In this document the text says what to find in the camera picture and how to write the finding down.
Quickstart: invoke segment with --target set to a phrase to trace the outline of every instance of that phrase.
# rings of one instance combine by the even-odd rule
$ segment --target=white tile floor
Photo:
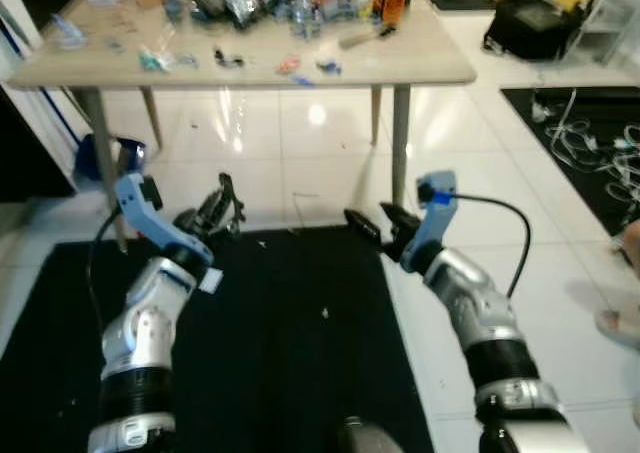
[[[429,8],[415,0],[417,8]],[[476,83],[412,90],[406,205],[413,179],[453,168],[459,188],[522,207],[533,223],[530,261],[514,299],[543,375],[595,453],[640,451],[630,400],[640,392],[640,358],[604,339],[592,315],[640,299],[640,283],[609,252],[607,235],[562,173],[502,98],[502,86],[637,84],[623,66],[584,57],[532,65],[482,52],[487,13],[441,15],[478,72]],[[167,146],[148,171],[174,214],[198,204],[233,175],[246,202],[247,229],[342,222],[345,206],[381,220],[390,198],[391,92],[383,92],[380,141],[369,147],[368,91],[157,92]],[[105,94],[114,132],[155,145],[142,100]],[[89,239],[106,216],[99,191],[36,204],[24,224],[0,238],[0,351],[52,245]],[[461,204],[446,241],[462,248],[505,289],[522,231],[509,214]],[[420,279],[384,261],[406,348],[437,451],[475,452],[472,387],[444,309]]]

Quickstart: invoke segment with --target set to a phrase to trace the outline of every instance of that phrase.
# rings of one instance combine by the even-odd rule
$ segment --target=black bag
[[[505,0],[496,6],[496,16],[484,35],[484,47],[525,60],[560,59],[577,33],[581,17],[558,13],[544,0]]]

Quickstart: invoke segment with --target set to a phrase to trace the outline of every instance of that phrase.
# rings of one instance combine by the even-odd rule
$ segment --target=shelf
[[[624,30],[626,24],[616,21],[595,20],[587,22],[582,27],[585,33],[620,33]]]

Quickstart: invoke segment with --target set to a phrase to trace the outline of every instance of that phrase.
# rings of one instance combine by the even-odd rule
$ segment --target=cluttered table
[[[112,5],[72,0],[60,16],[81,30],[82,43],[67,48],[61,41],[65,32],[52,22],[43,31],[42,46],[17,68],[9,84],[21,88],[75,87],[74,91],[82,93],[112,206],[116,201],[116,167],[100,89],[139,88],[162,148],[153,87],[371,88],[375,144],[381,87],[393,86],[392,196],[400,203],[410,87],[475,79],[474,70],[432,10],[409,9],[395,31],[384,36],[370,22],[343,21],[324,25],[317,38],[307,40],[292,35],[287,22],[270,16],[238,31],[230,22],[203,25],[189,15],[169,21],[162,5],[140,8],[133,0],[118,0]],[[159,67],[154,68],[154,62],[160,63]],[[333,68],[318,67],[318,63],[327,62]],[[116,223],[116,229],[123,239],[122,225]]]

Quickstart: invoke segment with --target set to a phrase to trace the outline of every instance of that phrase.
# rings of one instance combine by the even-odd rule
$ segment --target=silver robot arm
[[[480,452],[588,452],[553,387],[540,379],[509,300],[491,278],[460,252],[444,249],[430,261],[424,283],[449,312],[467,360],[484,425]]]
[[[171,349],[180,312],[193,291],[212,293],[222,274],[210,268],[203,242],[234,235],[244,220],[231,178],[202,207],[188,210],[171,225],[156,214],[159,194],[150,178],[123,177],[116,185],[127,221],[162,249],[130,287],[123,312],[102,337],[99,418],[89,435],[89,453],[175,450],[171,398]],[[225,221],[233,206],[233,216]]]
[[[393,225],[390,243],[382,244],[380,230],[360,213],[345,210],[345,216],[405,271],[423,276],[447,309],[476,390],[476,418],[483,425],[479,451],[588,452],[562,415],[553,388],[540,379],[507,296],[482,268],[441,244],[457,209],[455,175],[436,172],[419,179],[417,186],[427,210],[423,220],[382,204]]]

